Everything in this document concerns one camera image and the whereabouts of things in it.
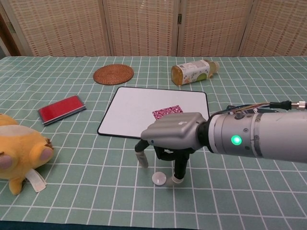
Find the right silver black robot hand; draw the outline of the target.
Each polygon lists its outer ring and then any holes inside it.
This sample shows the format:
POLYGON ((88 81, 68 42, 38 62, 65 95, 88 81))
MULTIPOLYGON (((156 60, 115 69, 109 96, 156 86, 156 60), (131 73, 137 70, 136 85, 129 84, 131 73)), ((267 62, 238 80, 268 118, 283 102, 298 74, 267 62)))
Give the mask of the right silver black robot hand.
POLYGON ((184 180, 190 155, 209 143, 208 127, 209 120, 199 112, 165 115, 141 133, 135 145, 136 157, 140 165, 147 168, 144 150, 151 145, 158 159, 174 161, 174 173, 166 179, 165 185, 176 186, 184 180))

